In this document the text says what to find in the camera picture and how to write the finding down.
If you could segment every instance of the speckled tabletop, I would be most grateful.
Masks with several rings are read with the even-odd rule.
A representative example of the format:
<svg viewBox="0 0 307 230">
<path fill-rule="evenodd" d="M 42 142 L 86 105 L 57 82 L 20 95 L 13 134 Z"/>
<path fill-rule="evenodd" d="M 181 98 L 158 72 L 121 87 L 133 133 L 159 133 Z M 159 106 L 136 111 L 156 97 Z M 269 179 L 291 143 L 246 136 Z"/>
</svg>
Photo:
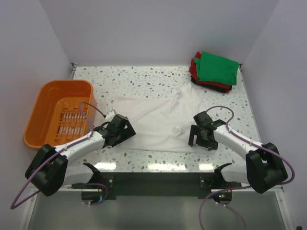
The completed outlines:
<svg viewBox="0 0 307 230">
<path fill-rule="evenodd" d="M 190 82 L 188 66 L 184 67 L 77 67 L 74 79 L 88 80 L 94 87 L 97 106 L 104 113 L 113 109 L 116 95 L 168 98 Z M 208 107 L 225 105 L 232 108 L 235 118 L 230 126 L 248 138 L 259 141 L 257 128 L 244 88 L 241 72 L 237 85 L 229 94 L 219 93 L 193 84 L 193 88 Z M 225 109 L 209 112 L 213 120 L 227 120 Z M 96 115 L 94 125 L 102 118 Z M 87 154 L 73 165 L 89 162 L 100 171 L 114 172 L 212 172 L 224 163 L 245 164 L 245 161 L 228 147 L 219 144 L 218 150 L 203 154 L 157 152 L 106 148 Z"/>
</svg>

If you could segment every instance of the white towel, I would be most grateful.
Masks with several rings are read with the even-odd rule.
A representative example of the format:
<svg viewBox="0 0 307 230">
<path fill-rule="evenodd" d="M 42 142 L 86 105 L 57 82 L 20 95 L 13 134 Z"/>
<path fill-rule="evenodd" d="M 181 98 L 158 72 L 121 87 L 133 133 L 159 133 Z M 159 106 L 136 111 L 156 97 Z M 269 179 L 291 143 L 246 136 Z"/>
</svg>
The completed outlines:
<svg viewBox="0 0 307 230">
<path fill-rule="evenodd" d="M 119 148 L 133 150 L 204 153 L 206 149 L 188 145 L 193 116 L 205 111 L 206 105 L 191 84 L 169 99 L 118 96 L 114 109 L 126 116 L 136 135 Z"/>
</svg>

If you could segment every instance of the gray wall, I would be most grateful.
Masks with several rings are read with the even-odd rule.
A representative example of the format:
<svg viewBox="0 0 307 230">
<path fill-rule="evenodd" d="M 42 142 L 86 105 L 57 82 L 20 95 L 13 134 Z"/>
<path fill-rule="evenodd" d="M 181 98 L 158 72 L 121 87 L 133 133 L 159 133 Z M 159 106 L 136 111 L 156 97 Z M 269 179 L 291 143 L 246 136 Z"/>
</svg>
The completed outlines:
<svg viewBox="0 0 307 230">
<path fill-rule="evenodd" d="M 188 64 L 207 50 L 243 62 L 278 0 L 40 0 L 71 62 Z"/>
<path fill-rule="evenodd" d="M 23 132 L 40 87 L 69 76 L 71 65 L 37 0 L 0 1 L 0 229 L 18 228 L 10 210 L 35 152 Z"/>
<path fill-rule="evenodd" d="M 285 185 L 296 225 L 307 228 L 307 1 L 280 0 L 243 65 L 262 141 L 275 143 L 295 168 Z"/>
</svg>

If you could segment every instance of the orange basket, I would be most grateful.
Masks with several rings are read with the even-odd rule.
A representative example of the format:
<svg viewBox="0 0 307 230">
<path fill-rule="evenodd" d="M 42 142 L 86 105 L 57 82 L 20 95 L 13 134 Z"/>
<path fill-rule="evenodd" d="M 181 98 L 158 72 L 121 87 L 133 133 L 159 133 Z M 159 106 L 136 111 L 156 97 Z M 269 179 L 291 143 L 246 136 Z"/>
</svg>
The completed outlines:
<svg viewBox="0 0 307 230">
<path fill-rule="evenodd" d="M 93 86 L 86 80 L 54 80 L 45 84 L 36 99 L 26 130 L 25 143 L 32 148 L 62 145 L 84 136 L 89 124 L 79 110 L 79 102 L 96 106 Z M 91 121 L 95 109 L 83 104 Z"/>
</svg>

